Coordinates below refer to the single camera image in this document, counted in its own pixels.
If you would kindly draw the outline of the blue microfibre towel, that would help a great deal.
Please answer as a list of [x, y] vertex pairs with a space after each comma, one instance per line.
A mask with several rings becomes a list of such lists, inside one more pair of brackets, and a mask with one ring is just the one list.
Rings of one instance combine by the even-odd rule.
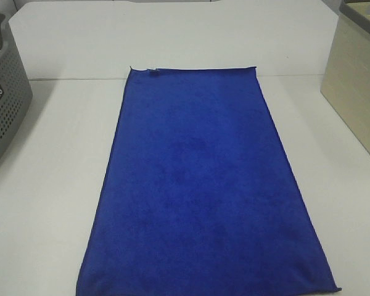
[[338, 291], [255, 67], [131, 70], [76, 294]]

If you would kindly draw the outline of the beige box with grey rim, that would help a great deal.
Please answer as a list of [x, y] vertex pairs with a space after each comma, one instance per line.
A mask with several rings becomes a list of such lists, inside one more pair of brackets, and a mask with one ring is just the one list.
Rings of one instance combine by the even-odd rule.
[[342, 1], [321, 93], [370, 155], [370, 1]]

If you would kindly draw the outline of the grey perforated plastic basket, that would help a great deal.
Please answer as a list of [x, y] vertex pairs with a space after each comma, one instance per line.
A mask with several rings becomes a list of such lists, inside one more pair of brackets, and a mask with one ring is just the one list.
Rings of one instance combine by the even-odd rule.
[[0, 12], [0, 159], [16, 135], [33, 98], [9, 19], [7, 14]]

